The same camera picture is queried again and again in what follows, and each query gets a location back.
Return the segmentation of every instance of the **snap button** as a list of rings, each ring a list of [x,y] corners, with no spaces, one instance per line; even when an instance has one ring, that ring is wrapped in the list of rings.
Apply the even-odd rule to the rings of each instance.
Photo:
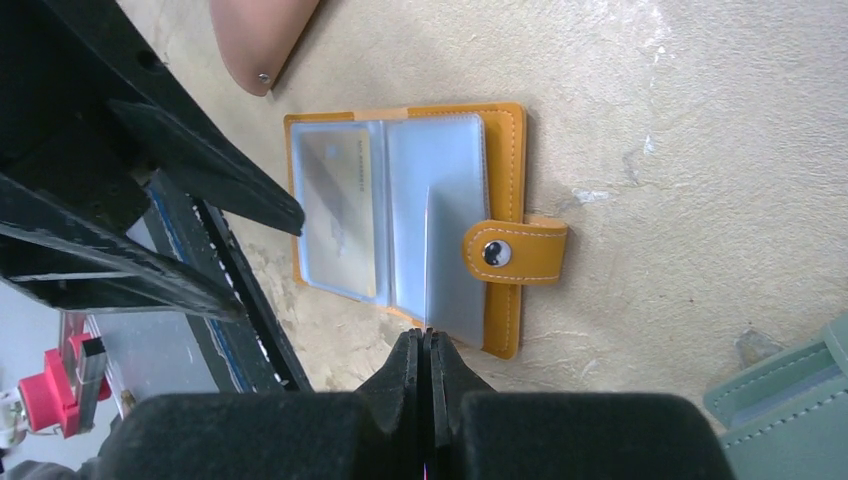
[[[483,261],[495,268],[503,267],[512,258],[512,248],[503,240],[492,240],[483,247]]]

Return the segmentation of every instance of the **gold card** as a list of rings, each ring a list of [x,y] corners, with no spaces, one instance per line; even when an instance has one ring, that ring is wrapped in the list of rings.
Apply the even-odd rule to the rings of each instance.
[[[305,278],[338,293],[377,294],[371,148],[365,129],[300,135]]]

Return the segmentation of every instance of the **green leather wallet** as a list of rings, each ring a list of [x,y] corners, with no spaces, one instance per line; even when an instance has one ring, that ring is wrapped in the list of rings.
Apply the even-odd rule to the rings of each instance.
[[[848,315],[704,395],[739,480],[848,478]]]

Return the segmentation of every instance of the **table surface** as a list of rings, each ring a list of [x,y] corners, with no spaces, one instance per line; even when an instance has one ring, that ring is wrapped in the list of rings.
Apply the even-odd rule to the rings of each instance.
[[[502,390],[700,403],[734,339],[785,344],[848,307],[848,6],[695,0],[322,1],[273,91],[229,77],[206,0],[120,0],[224,134],[286,184],[287,113],[513,100],[528,211],[572,228],[562,281],[525,289]],[[317,390],[352,389],[408,325],[296,286],[290,238],[229,215]]]

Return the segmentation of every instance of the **pink clamp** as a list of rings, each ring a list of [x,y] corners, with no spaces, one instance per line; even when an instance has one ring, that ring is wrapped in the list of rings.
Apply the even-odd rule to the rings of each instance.
[[[79,358],[82,342],[90,338],[88,333],[69,338],[75,358]],[[65,438],[78,433],[79,405],[58,349],[44,352],[44,373],[24,378],[18,388],[33,431],[59,424]],[[97,400],[105,400],[110,396],[112,391],[104,378]]]

